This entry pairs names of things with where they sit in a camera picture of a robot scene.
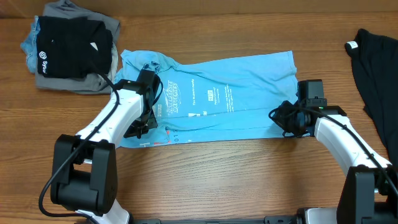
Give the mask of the light blue printed t-shirt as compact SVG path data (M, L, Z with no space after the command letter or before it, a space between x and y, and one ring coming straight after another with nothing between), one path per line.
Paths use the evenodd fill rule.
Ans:
M146 68L163 86L153 110L158 126L122 147L279 138L269 112L297 100L291 51L181 64L159 52L125 50L117 80L135 80Z

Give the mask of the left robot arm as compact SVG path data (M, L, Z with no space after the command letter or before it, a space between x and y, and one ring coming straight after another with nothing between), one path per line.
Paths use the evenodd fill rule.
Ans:
M152 105L162 87L159 77L121 80L89 126L56 140L48 188L52 203L66 208L68 217L85 217L91 223L133 223L131 213L116 200L116 149L122 138L141 138L157 127Z

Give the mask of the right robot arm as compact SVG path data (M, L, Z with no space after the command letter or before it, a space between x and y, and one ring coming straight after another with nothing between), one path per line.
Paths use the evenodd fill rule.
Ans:
M303 208L298 223L397 223L397 168L366 143L339 106L284 101L269 118L286 138L307 134L322 143L346 177L337 207Z

